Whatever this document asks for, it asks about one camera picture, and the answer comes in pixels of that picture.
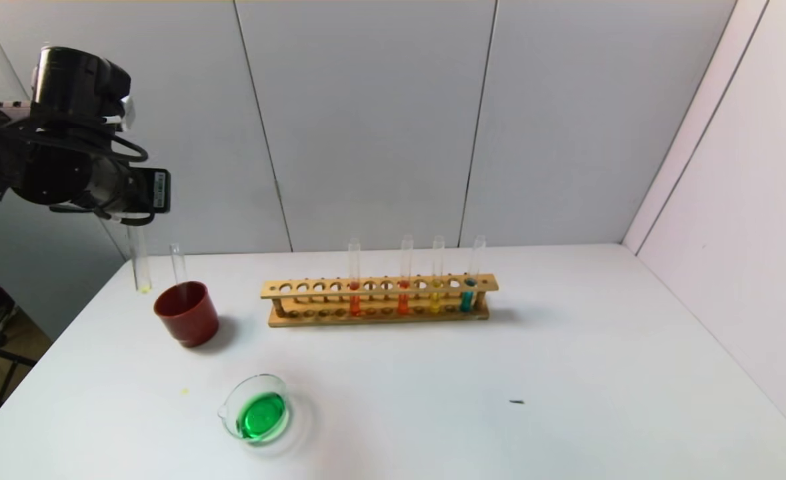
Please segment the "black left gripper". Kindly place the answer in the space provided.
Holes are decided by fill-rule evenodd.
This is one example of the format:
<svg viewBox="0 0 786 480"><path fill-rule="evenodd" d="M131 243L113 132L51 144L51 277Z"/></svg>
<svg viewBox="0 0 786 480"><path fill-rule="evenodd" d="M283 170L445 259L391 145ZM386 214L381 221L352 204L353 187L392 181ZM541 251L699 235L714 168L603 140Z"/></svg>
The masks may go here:
<svg viewBox="0 0 786 480"><path fill-rule="evenodd" d="M109 215L167 215L171 210L171 176L164 168L133 167L98 158L92 164L92 197Z"/></svg>

